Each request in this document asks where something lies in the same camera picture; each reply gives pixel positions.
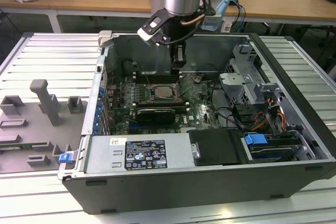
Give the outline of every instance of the screw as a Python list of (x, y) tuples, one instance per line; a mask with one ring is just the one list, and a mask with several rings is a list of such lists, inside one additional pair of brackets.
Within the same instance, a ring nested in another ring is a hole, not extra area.
[(200, 158), (200, 155), (198, 152), (193, 152), (193, 158), (194, 159), (199, 159)]

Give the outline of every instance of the black plastic cover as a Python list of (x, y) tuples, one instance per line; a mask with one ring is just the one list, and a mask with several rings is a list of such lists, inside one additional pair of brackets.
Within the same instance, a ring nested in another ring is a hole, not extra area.
[(247, 164), (241, 132), (230, 129), (191, 130), (189, 138), (198, 146), (196, 166)]

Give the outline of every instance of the silver cylinder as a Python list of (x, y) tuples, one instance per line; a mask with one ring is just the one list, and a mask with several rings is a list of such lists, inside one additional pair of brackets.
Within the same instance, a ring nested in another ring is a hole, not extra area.
[(177, 16), (193, 14), (200, 6), (200, 0), (164, 0), (164, 8)]

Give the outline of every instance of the gray plastic part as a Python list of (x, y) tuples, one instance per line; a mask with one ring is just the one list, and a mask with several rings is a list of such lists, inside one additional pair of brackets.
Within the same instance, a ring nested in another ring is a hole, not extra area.
[[(56, 109), (56, 111), (59, 112), (60, 104), (59, 104), (59, 102), (57, 100), (57, 97), (54, 94), (51, 94), (50, 98), (51, 98), (52, 105), (54, 106), (54, 108)], [(43, 106), (42, 106), (41, 103), (39, 104), (39, 107), (40, 107), (42, 113), (45, 114), (46, 111), (44, 110), (44, 108), (43, 108)]]
[[(70, 114), (67, 106), (67, 101), (59, 102), (59, 116), (61, 123), (59, 126), (54, 127), (46, 114), (42, 114), (38, 106), (39, 102), (26, 103), (25, 106), (16, 107), (20, 115), (6, 116), (4, 113), (0, 115), (0, 121), (8, 119), (25, 119), (27, 125), (25, 127), (4, 128), (0, 129), (0, 135), (20, 135), (22, 140), (16, 144), (31, 144), (31, 145), (46, 145), (51, 142), (50, 150), (38, 151), (31, 148), (21, 148), (14, 151), (3, 151), (0, 155), (0, 174), (14, 173), (14, 172), (37, 172), (42, 170), (58, 170), (59, 164), (52, 157), (54, 145), (57, 144), (63, 151), (67, 144), (72, 148), (79, 145), (83, 120), (87, 102), (83, 101), (84, 112), (82, 114)], [(27, 164), (27, 157), (29, 155), (46, 154), (50, 159), (49, 166), (29, 166)]]
[(58, 160), (59, 160), (59, 156), (63, 153), (61, 151), (61, 149), (59, 148), (59, 146), (57, 144), (55, 144), (54, 149), (52, 151), (53, 153), (51, 154), (51, 156), (55, 159), (55, 161), (59, 164)]
[(27, 121), (25, 119), (7, 119), (0, 121), (0, 129), (25, 127), (26, 125)]
[(21, 141), (19, 135), (0, 136), (0, 144), (13, 144)]
[(83, 103), (80, 97), (69, 97), (67, 104), (70, 114), (83, 113)]
[(21, 98), (18, 95), (5, 96), (0, 104), (0, 109), (5, 115), (19, 115), (17, 106), (24, 106)]
[(71, 152), (71, 151), (72, 151), (72, 148), (70, 147), (70, 144), (67, 144), (64, 152)]
[(54, 149), (54, 146), (51, 142), (48, 142), (46, 144), (33, 145), (32, 148), (35, 152), (49, 152)]
[(53, 126), (57, 126), (60, 121), (59, 115), (53, 104), (53, 101), (50, 98), (47, 86), (47, 80), (33, 80), (29, 89), (37, 94), (37, 97), (39, 98), (44, 111), (48, 115), (51, 124)]
[(30, 166), (44, 166), (50, 165), (50, 159), (46, 154), (43, 155), (30, 155), (27, 160), (28, 165)]

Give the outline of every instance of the white label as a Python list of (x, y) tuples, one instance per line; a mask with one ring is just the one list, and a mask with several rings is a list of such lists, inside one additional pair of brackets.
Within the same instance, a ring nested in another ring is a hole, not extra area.
[(0, 151), (11, 151), (11, 150), (21, 150), (20, 147), (2, 147)]
[(156, 163), (157, 163), (157, 164), (165, 164), (165, 163), (166, 163), (166, 160), (157, 160)]
[(118, 138), (115, 138), (115, 137), (112, 137), (110, 139), (110, 145), (125, 145), (127, 141), (127, 138), (126, 137), (118, 137)]

